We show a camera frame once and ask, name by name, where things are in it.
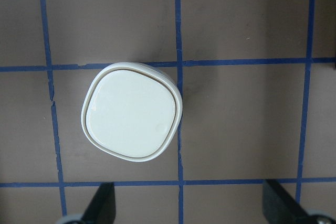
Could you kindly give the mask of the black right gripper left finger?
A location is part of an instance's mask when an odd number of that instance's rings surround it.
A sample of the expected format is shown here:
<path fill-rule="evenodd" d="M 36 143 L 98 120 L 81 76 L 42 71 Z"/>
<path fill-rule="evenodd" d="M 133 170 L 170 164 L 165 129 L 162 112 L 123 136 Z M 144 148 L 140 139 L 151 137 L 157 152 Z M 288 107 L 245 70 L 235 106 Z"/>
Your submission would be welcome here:
<path fill-rule="evenodd" d="M 115 221 L 114 183 L 102 183 L 81 217 L 83 223 L 110 223 Z"/>

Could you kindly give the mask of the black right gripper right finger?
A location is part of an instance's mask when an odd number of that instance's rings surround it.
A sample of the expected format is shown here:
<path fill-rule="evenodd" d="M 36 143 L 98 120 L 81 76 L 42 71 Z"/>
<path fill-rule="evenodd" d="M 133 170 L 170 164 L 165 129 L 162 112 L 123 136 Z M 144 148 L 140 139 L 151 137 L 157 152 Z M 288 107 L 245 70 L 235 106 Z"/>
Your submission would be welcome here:
<path fill-rule="evenodd" d="M 262 211 L 268 223 L 312 223 L 307 212 L 275 179 L 263 182 Z"/>

